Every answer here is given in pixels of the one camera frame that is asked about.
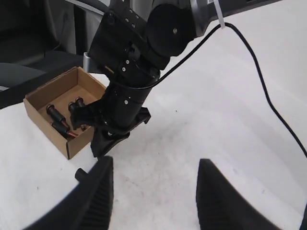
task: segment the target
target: screw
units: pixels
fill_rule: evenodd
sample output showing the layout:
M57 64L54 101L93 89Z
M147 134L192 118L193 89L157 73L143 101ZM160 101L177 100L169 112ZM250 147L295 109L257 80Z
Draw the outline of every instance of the screw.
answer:
M109 22L110 25L113 25L115 23L115 19L113 17L113 14L109 14L107 21Z

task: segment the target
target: black cable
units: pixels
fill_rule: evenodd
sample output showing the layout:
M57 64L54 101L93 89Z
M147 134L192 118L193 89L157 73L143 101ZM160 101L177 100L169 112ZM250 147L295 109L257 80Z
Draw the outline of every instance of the black cable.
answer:
M265 97L267 99L267 102L270 106L270 108L273 110L273 112L275 113L275 115L279 118L279 120L283 123L283 125L288 129L288 131L291 133L291 135L293 136L293 138L296 140L296 142L298 143L298 145L300 146L301 150L303 151L304 155L307 158L307 151L305 149L305 147L303 146L302 142L300 141L300 139L297 137L297 135L295 134L295 132L291 129L291 127L288 125L288 123L284 120L284 118L279 114L279 112L276 110L276 108L274 107L274 105L272 104L272 101L270 99L265 81L263 79L263 75L260 69L260 65L259 62L257 60L257 57L253 51L253 49L251 48L251 46L249 45L249 43L247 42L247 40L245 39L245 37L241 34L241 32L232 24L230 23L225 23L226 27L231 28L238 36L239 38L242 40L242 42L245 44L246 48L249 50L251 56L254 59L256 68L257 68L257 72L262 84L262 88L265 94ZM179 66L181 66L186 60L188 60L219 28L221 28L221 25L217 25L216 27L214 27L203 39L202 41L195 46L195 48L192 49L191 52L189 52L188 55L186 55L181 61L179 61L172 69L170 69L165 75L163 75L163 77L161 77L158 81L156 81L154 84L146 86L146 87L139 87L139 88L135 88L135 87L130 87L127 85L123 85L120 84L116 81L112 81L112 83L119 85L121 87L124 87L126 89L133 89L133 90L146 90L146 89L150 89L158 84L160 84L165 78L167 78L172 72L174 72Z
M118 83L117 81L110 80L112 83L119 85L123 88L130 89L130 90L147 90L150 88L153 88L154 86L160 84L165 78L167 78L172 72L174 72L178 67L180 67L183 63L186 62L219 28L221 28L221 25L217 25L214 27L203 39L197 46L195 46L189 54L187 54L182 60L180 60L173 68L171 68L166 74L164 74L158 81L155 83L145 86L145 87L131 87L128 85L123 85Z
M288 129L288 131L291 133L291 135L293 136L293 138L296 140L296 142L300 146L301 150L303 151L305 157L307 158L307 151L306 151L304 145L302 144L302 142L297 137L295 132L291 129L291 127L288 125L288 123L284 120L284 118L279 114L279 112L276 110L276 108L272 104L272 101L271 101L269 93L268 93L267 86L265 85L265 81L264 81L263 76L262 76L262 72L261 72L261 69L260 69L259 62L257 60L257 57L256 57L253 49L250 47L250 45L247 42L247 40L245 39L245 37L241 34L241 32L234 25L232 25L230 23L225 23L225 26L231 28L239 36L239 38L245 44L246 48L249 50L251 56L254 59L254 62L255 62L256 68L257 68L257 72L258 72L258 75L259 75L259 78L260 78L260 81L261 81L261 84L262 84L262 87L263 87L263 91L264 91L264 94L265 94L265 98L267 99L267 102L268 102L270 108L273 110L273 112L279 118L279 120L283 123L283 125Z

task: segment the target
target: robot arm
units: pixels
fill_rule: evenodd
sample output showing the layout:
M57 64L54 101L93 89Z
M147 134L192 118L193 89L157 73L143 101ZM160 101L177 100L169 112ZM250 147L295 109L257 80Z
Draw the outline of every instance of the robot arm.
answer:
M73 0L95 7L98 0ZM278 0L219 0L224 16L253 9ZM159 80L172 56L180 55L194 38L204 35L217 19L213 0L154 0L147 21L122 0L112 0L94 36L87 61L110 79L103 97L77 109L74 126L95 127L91 148L95 157L104 156L129 137L151 115L142 104Z

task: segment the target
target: cardboard box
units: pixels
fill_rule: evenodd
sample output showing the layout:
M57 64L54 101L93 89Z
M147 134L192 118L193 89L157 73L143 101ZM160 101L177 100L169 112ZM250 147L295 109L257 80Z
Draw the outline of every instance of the cardboard box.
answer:
M24 105L31 120L67 159L71 159L92 140L94 128L89 127L84 132L81 129L74 130L78 137L65 139L51 126L52 119L46 112L46 106L53 104L72 127L69 102L82 97L85 104L90 104L100 99L105 89L103 84L82 68L74 67L26 95Z

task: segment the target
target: black plastic component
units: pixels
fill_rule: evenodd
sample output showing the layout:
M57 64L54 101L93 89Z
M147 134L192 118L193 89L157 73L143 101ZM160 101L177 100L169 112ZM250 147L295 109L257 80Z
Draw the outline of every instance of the black plastic component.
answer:
M303 218L302 225L299 230L307 230L307 206L305 208L304 218Z
M79 107L85 107L85 106L86 106L86 104L84 103L84 100L83 100L82 97L78 97L78 98L76 99L76 103L77 103L77 105L78 105Z
M78 108L78 105L75 102L69 102L68 104L68 111L73 113Z
M47 114L54 120L59 123L66 121L66 118L54 107L54 105L49 104L46 107Z
M79 182L81 182L86 176L87 176L87 172L81 168L79 168L75 174L75 178Z
M52 127L54 127L54 129L58 131L58 133L60 133L64 138L68 137L67 133L69 132L69 128L65 127L62 123L55 121L52 123Z
M163 57L180 55L196 37L190 0L156 0L147 21L151 48Z
M103 157L62 202L26 230L107 230L113 199L113 159Z
M211 160L200 161L196 203L201 230L279 230L235 190Z

